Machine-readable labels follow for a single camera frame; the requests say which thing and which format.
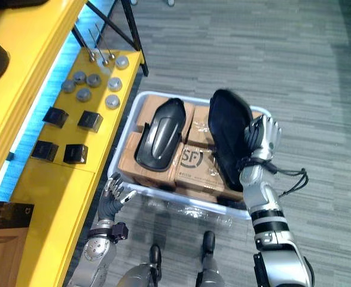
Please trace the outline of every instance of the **robot leg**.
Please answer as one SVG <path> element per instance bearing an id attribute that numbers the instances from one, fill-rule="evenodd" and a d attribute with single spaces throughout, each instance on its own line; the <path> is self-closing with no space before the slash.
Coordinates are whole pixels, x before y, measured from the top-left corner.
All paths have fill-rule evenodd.
<path id="1" fill-rule="evenodd" d="M 131 268 L 117 287 L 157 287 L 161 279 L 161 251 L 158 245 L 150 249 L 150 263 Z"/>
<path id="2" fill-rule="evenodd" d="M 202 244 L 203 271 L 198 273 L 196 287 L 224 287 L 224 281 L 219 274 L 218 265 L 213 258 L 215 248 L 215 235 L 212 231 L 206 231 Z"/>

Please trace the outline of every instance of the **black cable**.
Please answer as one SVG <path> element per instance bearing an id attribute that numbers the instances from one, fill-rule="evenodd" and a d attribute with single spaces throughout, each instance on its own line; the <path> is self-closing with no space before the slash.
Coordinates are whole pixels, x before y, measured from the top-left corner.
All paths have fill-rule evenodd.
<path id="1" fill-rule="evenodd" d="M 260 164 L 264 166 L 269 172 L 275 174 L 277 172 L 280 172 L 281 174 L 288 175 L 288 176 L 298 176 L 301 175 L 301 178 L 298 180 L 298 182 L 291 187 L 289 190 L 284 191 L 282 194 L 279 195 L 279 198 L 286 196 L 290 193 L 295 192 L 296 190 L 300 190 L 303 187 L 305 187 L 308 183 L 308 174 L 306 169 L 301 169 L 301 170 L 287 170 L 287 169 L 279 169 L 275 165 L 271 163 L 271 160 L 262 160 L 260 158 L 244 158 L 241 160 L 240 163 L 238 163 L 239 169 L 244 168 L 245 166 L 254 166 Z"/>
<path id="2" fill-rule="evenodd" d="M 282 194 L 279 195 L 279 198 L 286 196 L 290 193 L 295 192 L 296 190 L 300 190 L 303 187 L 305 187 L 308 183 L 308 174 L 306 169 L 301 169 L 301 170 L 278 170 L 280 173 L 284 174 L 284 175 L 288 175 L 288 176 L 298 176 L 301 175 L 301 178 L 299 179 L 299 181 L 293 186 L 291 187 L 289 190 L 284 191 Z"/>

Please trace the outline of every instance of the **gray carpet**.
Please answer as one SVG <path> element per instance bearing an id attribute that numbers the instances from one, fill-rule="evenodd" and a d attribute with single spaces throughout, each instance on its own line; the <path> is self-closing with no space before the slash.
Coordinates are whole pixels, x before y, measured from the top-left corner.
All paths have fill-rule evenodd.
<path id="1" fill-rule="evenodd" d="M 149 66 L 133 94 L 138 88 L 209 98 L 228 87 L 267 108 L 283 127 L 274 163 L 305 167 L 310 176 L 308 186 L 282 204 L 316 286 L 351 286 L 351 0 L 175 2 L 170 8 L 141 0 L 133 7 Z M 112 19 L 129 32 L 120 4 Z M 128 48 L 110 29 L 104 35 L 112 48 Z M 292 183 L 280 176 L 276 188 Z M 215 258 L 226 286 L 256 286 L 251 223 L 202 217 L 192 218 L 192 210 L 186 215 L 184 206 L 135 198 L 117 215 L 130 237 L 117 245 L 106 286 L 147 261 L 153 242 L 163 248 L 160 286 L 195 286 L 207 229 L 216 232 Z"/>

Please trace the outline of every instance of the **metal rod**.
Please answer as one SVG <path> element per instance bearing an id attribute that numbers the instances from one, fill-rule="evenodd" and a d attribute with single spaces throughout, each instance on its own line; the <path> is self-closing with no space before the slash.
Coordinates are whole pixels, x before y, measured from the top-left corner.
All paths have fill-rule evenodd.
<path id="1" fill-rule="evenodd" d="M 107 16 L 105 16 L 100 10 L 98 10 L 97 7 L 95 7 L 90 1 L 86 2 L 86 5 L 94 12 L 96 13 L 107 25 L 111 27 L 111 29 L 115 30 L 116 33 L 121 36 L 126 42 L 129 43 L 135 50 L 139 51 L 139 49 L 136 48 L 134 42 L 120 29 L 116 24 L 114 24 Z"/>
<path id="2" fill-rule="evenodd" d="M 129 0 L 121 0 L 123 11 L 125 12 L 127 24 L 129 24 L 130 32 L 134 41 L 134 48 L 137 51 L 141 51 L 142 57 L 144 58 L 144 63 L 141 64 L 142 71 L 144 75 L 147 77 L 149 74 L 149 69 L 147 67 L 146 58 L 144 54 L 144 50 L 142 48 L 141 40 L 139 39 L 139 34 L 137 30 L 137 26 L 135 25 L 134 15 L 132 11 L 132 6 L 130 5 Z"/>
<path id="3" fill-rule="evenodd" d="M 96 45 L 96 47 L 97 47 L 97 49 L 98 49 L 98 51 L 99 51 L 101 57 L 102 57 L 102 64 L 103 64 L 104 66 L 107 66 L 107 65 L 109 64 L 109 62 L 108 62 L 108 61 L 105 59 L 105 57 L 103 56 L 101 49 L 100 49 L 100 48 L 98 47 L 98 45 L 97 45 L 96 38 L 94 38 L 93 33 L 91 32 L 90 29 L 89 29 L 89 33 L 90 33 L 91 38 L 92 38 L 93 41 L 94 41 L 94 44 Z"/>
<path id="4" fill-rule="evenodd" d="M 82 37 L 80 31 L 78 30 L 78 28 L 77 28 L 77 26 L 75 24 L 74 24 L 74 27 L 72 29 L 72 33 L 73 33 L 75 39 L 77 40 L 77 42 L 79 43 L 79 45 L 81 47 L 85 47 L 86 48 L 87 52 L 89 53 L 89 61 L 94 62 L 96 60 L 96 55 L 88 47 L 88 45 L 86 44 L 84 38 Z"/>
<path id="5" fill-rule="evenodd" d="M 106 48 L 107 48 L 108 51 L 109 51 L 109 59 L 110 59 L 110 60 L 114 60 L 114 59 L 115 59 L 115 55 L 110 51 L 108 45 L 106 44 L 106 41 L 105 41 L 104 37 L 102 36 L 101 30 L 99 29 L 97 23 L 96 23 L 96 27 L 97 27 L 97 30 L 98 30 L 98 32 L 99 32 L 99 36 L 101 37 L 101 40 L 103 41 L 103 43 L 105 44 Z"/>

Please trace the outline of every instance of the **brown cardboard box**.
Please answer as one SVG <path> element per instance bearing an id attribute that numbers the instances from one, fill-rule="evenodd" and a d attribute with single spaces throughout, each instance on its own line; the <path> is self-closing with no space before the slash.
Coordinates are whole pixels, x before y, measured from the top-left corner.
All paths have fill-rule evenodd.
<path id="1" fill-rule="evenodd" d="M 216 196 L 213 196 L 210 193 L 205 193 L 203 191 L 191 190 L 189 188 L 177 187 L 175 190 L 176 193 L 182 194 L 183 196 L 194 197 L 196 199 L 205 200 L 208 202 L 217 203 Z"/>
<path id="2" fill-rule="evenodd" d="M 201 148 L 212 148 L 213 138 L 209 128 L 209 106 L 195 106 L 193 121 L 188 133 L 187 144 Z M 261 115 L 260 112 L 252 112 L 253 118 Z"/>
<path id="3" fill-rule="evenodd" d="M 169 100 L 168 97 L 160 97 L 160 96 L 154 96 L 154 95 L 147 96 L 136 122 L 138 132 L 140 133 L 143 132 L 145 123 L 151 124 L 151 120 L 157 108 L 163 103 L 167 102 L 168 100 Z M 186 122 L 185 122 L 184 128 L 182 129 L 183 143 L 186 142 L 187 133 L 188 133 L 188 130 L 190 129 L 191 120 L 193 119 L 194 108 L 195 108 L 195 106 L 192 103 L 184 103 L 184 106 L 185 106 L 185 112 L 186 112 Z"/>
<path id="4" fill-rule="evenodd" d="M 33 205 L 0 201 L 0 286 L 14 287 Z"/>
<path id="5" fill-rule="evenodd" d="M 146 187 L 157 187 L 162 189 L 175 188 L 175 172 L 179 158 L 182 154 L 183 144 L 180 143 L 174 155 L 173 162 L 165 172 L 153 172 L 137 164 L 134 153 L 137 149 L 142 134 L 132 132 L 127 139 L 125 150 L 122 153 L 118 168 L 126 175 L 131 176 L 136 182 Z"/>
<path id="6" fill-rule="evenodd" d="M 243 199 L 243 194 L 225 187 L 215 157 L 209 149 L 185 145 L 176 170 L 177 187 L 207 192 L 215 197 Z"/>

